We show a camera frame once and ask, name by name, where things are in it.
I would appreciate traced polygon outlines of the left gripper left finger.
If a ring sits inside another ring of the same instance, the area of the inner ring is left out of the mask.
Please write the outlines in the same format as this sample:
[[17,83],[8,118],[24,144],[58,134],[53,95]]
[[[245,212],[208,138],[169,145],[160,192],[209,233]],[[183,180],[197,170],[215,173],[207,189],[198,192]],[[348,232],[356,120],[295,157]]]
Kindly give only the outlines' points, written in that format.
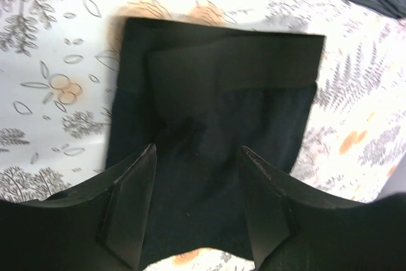
[[137,270],[156,148],[44,201],[1,202],[2,270]]

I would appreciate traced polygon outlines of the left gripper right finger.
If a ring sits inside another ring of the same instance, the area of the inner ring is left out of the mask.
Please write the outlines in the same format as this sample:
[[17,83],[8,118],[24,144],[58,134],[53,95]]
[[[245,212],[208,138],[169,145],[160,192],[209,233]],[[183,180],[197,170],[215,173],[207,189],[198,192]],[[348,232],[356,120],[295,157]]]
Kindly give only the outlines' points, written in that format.
[[361,203],[313,188],[239,150],[257,270],[404,270],[405,194]]

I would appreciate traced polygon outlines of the black underwear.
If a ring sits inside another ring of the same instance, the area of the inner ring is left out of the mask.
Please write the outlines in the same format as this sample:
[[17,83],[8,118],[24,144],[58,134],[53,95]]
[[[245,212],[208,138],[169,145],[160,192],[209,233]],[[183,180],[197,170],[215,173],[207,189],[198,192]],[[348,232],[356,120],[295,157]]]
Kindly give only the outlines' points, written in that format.
[[140,266],[199,248],[251,259],[237,152],[289,173],[325,37],[146,18],[124,26],[107,166],[153,143]]

